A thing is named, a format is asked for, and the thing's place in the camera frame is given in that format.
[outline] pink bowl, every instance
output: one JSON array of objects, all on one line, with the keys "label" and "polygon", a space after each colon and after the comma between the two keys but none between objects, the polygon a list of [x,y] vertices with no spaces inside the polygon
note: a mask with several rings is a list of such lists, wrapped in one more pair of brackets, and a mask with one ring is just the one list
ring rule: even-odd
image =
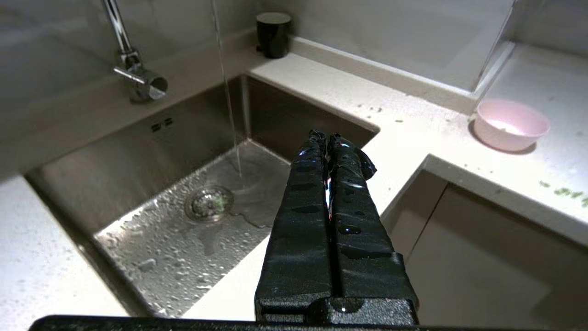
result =
[{"label": "pink bowl", "polygon": [[511,100],[480,102],[474,132],[484,143],[503,151],[521,151],[549,132],[549,120],[530,106]]}]

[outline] wet sink bottom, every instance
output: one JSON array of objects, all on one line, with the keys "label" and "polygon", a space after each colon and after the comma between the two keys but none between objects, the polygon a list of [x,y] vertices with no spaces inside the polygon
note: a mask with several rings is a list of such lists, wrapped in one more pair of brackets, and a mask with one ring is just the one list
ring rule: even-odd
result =
[{"label": "wet sink bottom", "polygon": [[[242,177],[230,150],[94,235],[156,316],[181,316],[270,233],[289,163],[252,141],[238,149]],[[186,200],[208,186],[230,191],[232,207],[194,221]]]}]

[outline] cabinet door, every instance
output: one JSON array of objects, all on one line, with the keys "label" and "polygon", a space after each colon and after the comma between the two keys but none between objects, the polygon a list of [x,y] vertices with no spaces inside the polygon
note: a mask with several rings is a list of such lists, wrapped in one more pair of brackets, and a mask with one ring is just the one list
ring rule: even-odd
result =
[{"label": "cabinet door", "polygon": [[405,257],[410,254],[446,186],[446,180],[420,171],[398,201],[384,211],[382,224],[395,251]]},{"label": "cabinet door", "polygon": [[588,251],[449,185],[407,259],[423,325],[588,326]]}]

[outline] backsplash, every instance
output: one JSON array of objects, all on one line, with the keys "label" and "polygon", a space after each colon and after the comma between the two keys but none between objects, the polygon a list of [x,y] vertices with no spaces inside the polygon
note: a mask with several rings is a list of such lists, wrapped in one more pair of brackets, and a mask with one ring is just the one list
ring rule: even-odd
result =
[{"label": "backsplash", "polygon": [[[222,36],[255,26],[258,0],[215,3]],[[131,44],[148,67],[170,80],[169,97],[161,107],[189,92],[192,87],[185,81],[203,89],[222,79],[210,1],[119,0],[118,6]],[[116,45],[101,0],[6,0],[0,5],[0,20],[0,75],[5,82],[0,90],[0,153],[9,156],[0,164],[0,178],[62,153],[58,140],[67,141],[68,130],[92,131],[70,136],[91,140],[114,130],[113,123],[156,111],[149,106],[134,110],[122,79],[112,72]],[[208,52],[202,57],[206,63],[191,61],[191,54],[202,49]],[[106,114],[103,109],[109,105],[118,109]],[[91,127],[76,128],[81,122]],[[67,129],[60,129],[64,137],[43,131],[58,126]],[[40,151],[33,142],[43,139],[47,142]]]},{"label": "backsplash", "polygon": [[295,34],[472,91],[513,0],[261,0]]},{"label": "backsplash", "polygon": [[588,57],[588,2],[519,0],[509,37],[516,42]]}]

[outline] food crumb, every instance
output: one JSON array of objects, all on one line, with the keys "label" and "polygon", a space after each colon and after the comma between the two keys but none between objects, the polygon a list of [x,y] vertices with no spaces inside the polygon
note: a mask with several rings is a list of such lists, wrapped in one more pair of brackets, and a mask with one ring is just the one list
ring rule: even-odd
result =
[{"label": "food crumb", "polygon": [[562,187],[555,190],[554,193],[557,196],[569,196],[571,192],[569,188]]}]

